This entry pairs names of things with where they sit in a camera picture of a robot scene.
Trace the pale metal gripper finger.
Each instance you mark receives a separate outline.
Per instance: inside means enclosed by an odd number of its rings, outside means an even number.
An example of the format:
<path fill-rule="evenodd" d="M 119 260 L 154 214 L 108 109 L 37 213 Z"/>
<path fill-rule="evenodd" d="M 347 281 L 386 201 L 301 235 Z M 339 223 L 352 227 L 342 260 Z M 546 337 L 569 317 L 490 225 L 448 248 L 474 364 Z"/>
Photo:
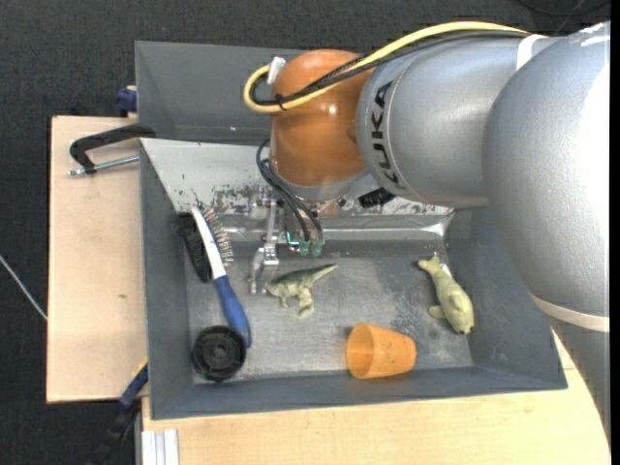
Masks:
<path fill-rule="evenodd" d="M 262 280 L 263 271 L 264 271 L 264 248 L 258 248 L 253 256 L 251 267 L 250 267 L 250 275 L 248 279 L 250 294 L 262 294 L 264 292 L 264 286 L 263 286 L 263 280 Z"/>
<path fill-rule="evenodd" d="M 260 293 L 266 292 L 266 284 L 274 277 L 279 267 L 276 244 L 265 244 L 261 251 Z"/>

